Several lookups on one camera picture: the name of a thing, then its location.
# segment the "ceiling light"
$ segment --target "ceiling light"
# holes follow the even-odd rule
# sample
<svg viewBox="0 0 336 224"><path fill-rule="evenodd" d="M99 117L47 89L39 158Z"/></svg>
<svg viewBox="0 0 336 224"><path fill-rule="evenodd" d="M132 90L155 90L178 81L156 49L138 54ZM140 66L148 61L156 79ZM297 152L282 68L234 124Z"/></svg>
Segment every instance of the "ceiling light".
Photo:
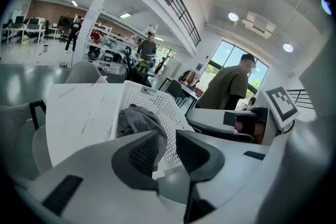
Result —
<svg viewBox="0 0 336 224"><path fill-rule="evenodd" d="M230 12L229 15L228 15L229 19L236 22L238 21L239 17L237 14L233 13L233 12Z"/></svg>
<svg viewBox="0 0 336 224"><path fill-rule="evenodd" d="M155 39L164 42L164 39L161 37L155 37Z"/></svg>
<svg viewBox="0 0 336 224"><path fill-rule="evenodd" d="M293 46L290 43L285 43L284 44L284 50L286 52L292 52L293 51Z"/></svg>
<svg viewBox="0 0 336 224"><path fill-rule="evenodd" d="M125 19L125 18L130 17L130 16L131 16L131 14L129 14L129 13L125 13L125 14L123 14L123 15L120 15L120 18Z"/></svg>
<svg viewBox="0 0 336 224"><path fill-rule="evenodd" d="M324 11L331 15L330 1L321 0L321 4Z"/></svg>

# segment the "white pillar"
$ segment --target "white pillar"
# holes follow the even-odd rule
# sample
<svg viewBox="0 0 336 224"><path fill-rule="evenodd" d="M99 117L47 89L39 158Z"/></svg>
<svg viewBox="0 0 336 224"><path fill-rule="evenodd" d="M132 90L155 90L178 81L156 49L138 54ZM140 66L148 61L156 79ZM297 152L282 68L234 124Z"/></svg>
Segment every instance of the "white pillar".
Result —
<svg viewBox="0 0 336 224"><path fill-rule="evenodd" d="M98 16L103 8L105 0L93 0L89 10L86 12L84 22L80 28L76 43L76 50L73 53L72 65L80 62L85 54L85 42L90 32L91 27L96 23Z"/></svg>

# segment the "man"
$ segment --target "man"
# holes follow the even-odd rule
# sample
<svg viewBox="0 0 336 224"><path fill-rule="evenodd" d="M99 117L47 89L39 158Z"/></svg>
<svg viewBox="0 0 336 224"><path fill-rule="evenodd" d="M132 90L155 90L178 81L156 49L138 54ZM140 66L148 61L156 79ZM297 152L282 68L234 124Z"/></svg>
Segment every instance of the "man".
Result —
<svg viewBox="0 0 336 224"><path fill-rule="evenodd" d="M155 68L155 71L154 71L154 75L157 76L160 69L163 67L163 64L165 62L166 58L162 57L162 61L157 65L157 67Z"/></svg>
<svg viewBox="0 0 336 224"><path fill-rule="evenodd" d="M144 40L140 43L137 52L138 56L140 52L140 58L148 62L151 60L151 57L148 55L156 54L156 44L154 42L154 35L152 33L148 33L147 40Z"/></svg>
<svg viewBox="0 0 336 224"><path fill-rule="evenodd" d="M65 46L65 53L68 52L71 40L73 40L74 43L72 46L72 51L75 51L77 36L79 34L80 28L82 27L82 23L80 22L81 19L82 16L78 16L77 19L74 20L73 23L70 25L70 34L68 36L67 45Z"/></svg>
<svg viewBox="0 0 336 224"><path fill-rule="evenodd" d="M209 83L196 108L235 110L238 100L246 97L247 74L255 63L252 54L245 54L239 65L223 68Z"/></svg>

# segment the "desk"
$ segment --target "desk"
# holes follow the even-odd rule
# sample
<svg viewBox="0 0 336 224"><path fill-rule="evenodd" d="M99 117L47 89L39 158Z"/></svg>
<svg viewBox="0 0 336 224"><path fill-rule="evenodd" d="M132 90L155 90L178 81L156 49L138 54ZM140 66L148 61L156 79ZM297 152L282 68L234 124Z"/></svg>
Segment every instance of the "desk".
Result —
<svg viewBox="0 0 336 224"><path fill-rule="evenodd" d="M59 164L76 151L114 139L123 84L54 84L47 95L50 160Z"/></svg>
<svg viewBox="0 0 336 224"><path fill-rule="evenodd" d="M56 27L49 27L49 30L54 30L55 31L55 33L54 33L54 39L55 39L56 35L58 34L58 28L56 28Z"/></svg>
<svg viewBox="0 0 336 224"><path fill-rule="evenodd" d="M159 87L158 90L160 90L160 89L162 88L162 86L165 84L165 82L166 82L167 80L172 81L172 80L174 80L174 79L173 79L173 78L166 78L166 79L164 80L164 82L161 84L161 86ZM190 104L190 106L189 106L187 112L184 114L184 115L186 115L186 114L188 113L188 111L194 107L194 105L196 104L197 100L198 100L200 97L199 97L193 90L189 89L186 85L184 85L184 84L181 83L181 86L182 86L182 90L183 90L187 95L189 95L191 98L193 98L193 101L192 101L192 103Z"/></svg>
<svg viewBox="0 0 336 224"><path fill-rule="evenodd" d="M43 43L45 29L3 28L2 31L8 31L7 32L7 43L8 43L8 33L9 33L9 31L11 31L11 32L22 31L21 45L23 44L23 36L24 36L25 32L28 32L28 33L38 32L38 39L37 39L37 47L38 47L40 43Z"/></svg>

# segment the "white plastic basket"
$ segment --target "white plastic basket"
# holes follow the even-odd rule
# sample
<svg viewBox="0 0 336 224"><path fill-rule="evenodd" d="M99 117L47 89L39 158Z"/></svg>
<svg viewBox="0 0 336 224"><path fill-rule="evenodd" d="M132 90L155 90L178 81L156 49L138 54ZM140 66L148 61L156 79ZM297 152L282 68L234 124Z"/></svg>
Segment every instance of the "white plastic basket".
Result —
<svg viewBox="0 0 336 224"><path fill-rule="evenodd" d="M167 93L125 81L119 111L128 108L130 104L142 106L152 111L160 119L161 125L167 133L167 151L159 163L159 170L181 165L176 153L175 131L193 131L193 129L188 125L173 98Z"/></svg>

